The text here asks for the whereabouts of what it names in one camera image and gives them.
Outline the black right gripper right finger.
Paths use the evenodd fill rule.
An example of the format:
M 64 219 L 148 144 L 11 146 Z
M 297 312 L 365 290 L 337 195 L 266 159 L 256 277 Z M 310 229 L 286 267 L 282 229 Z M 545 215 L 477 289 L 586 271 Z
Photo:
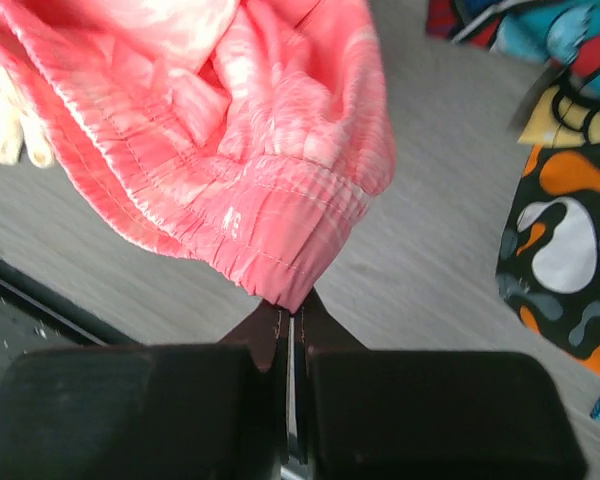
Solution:
M 583 479 L 557 387 L 511 351 L 373 350 L 311 292 L 294 316 L 298 456 L 312 479 Z

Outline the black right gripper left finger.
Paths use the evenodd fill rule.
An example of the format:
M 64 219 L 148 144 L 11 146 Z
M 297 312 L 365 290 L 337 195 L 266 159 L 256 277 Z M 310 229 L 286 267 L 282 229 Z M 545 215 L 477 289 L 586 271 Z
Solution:
M 0 381 L 0 479 L 277 479 L 286 313 L 213 344 L 39 350 Z

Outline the pink patterned shorts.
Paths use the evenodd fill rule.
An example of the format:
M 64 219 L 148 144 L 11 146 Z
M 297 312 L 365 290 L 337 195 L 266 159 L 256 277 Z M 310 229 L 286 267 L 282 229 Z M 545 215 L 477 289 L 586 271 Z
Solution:
M 290 311 L 395 173 L 365 1 L 0 1 L 0 93 L 119 235 Z

